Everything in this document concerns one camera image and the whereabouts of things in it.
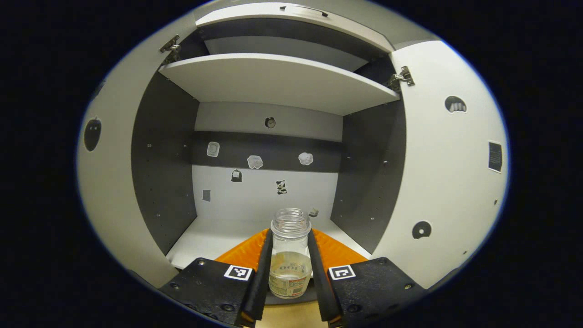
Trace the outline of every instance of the metal hinge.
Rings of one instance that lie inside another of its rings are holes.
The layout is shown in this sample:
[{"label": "metal hinge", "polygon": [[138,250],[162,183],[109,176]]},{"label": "metal hinge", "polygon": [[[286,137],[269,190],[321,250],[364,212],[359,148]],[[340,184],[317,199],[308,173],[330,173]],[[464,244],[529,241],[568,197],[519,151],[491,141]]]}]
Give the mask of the metal hinge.
[{"label": "metal hinge", "polygon": [[401,67],[400,74],[391,75],[387,87],[391,88],[394,92],[401,92],[401,81],[407,82],[408,86],[415,85],[411,72],[409,72],[407,66]]},{"label": "metal hinge", "polygon": [[168,55],[168,57],[166,57],[162,65],[166,65],[171,62],[180,60],[180,56],[178,55],[178,52],[180,51],[180,45],[176,44],[176,41],[178,39],[180,39],[180,36],[176,34],[176,36],[170,39],[170,41],[168,41],[165,45],[162,46],[162,48],[159,49],[161,53],[166,51],[170,52],[170,54]]}]

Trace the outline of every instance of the cabinet door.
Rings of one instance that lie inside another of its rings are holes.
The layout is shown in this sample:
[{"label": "cabinet door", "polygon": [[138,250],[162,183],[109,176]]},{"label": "cabinet door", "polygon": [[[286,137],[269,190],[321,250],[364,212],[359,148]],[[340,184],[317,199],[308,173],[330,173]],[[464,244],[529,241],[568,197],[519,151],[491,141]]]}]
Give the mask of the cabinet door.
[{"label": "cabinet door", "polygon": [[324,12],[319,9],[288,4],[285,2],[261,2],[257,4],[246,4],[218,9],[197,20],[196,26],[202,27],[228,20],[248,18],[299,20],[344,32],[353,37],[357,37],[360,40],[366,41],[387,53],[394,50],[393,46],[382,34],[353,20],[333,13]]},{"label": "cabinet door", "polygon": [[[442,41],[390,57],[397,72],[409,68],[415,85],[401,82],[405,169],[373,258],[387,256],[428,288],[463,264],[493,227],[507,189],[507,134],[486,84]],[[421,221],[431,234],[415,238]]]}]

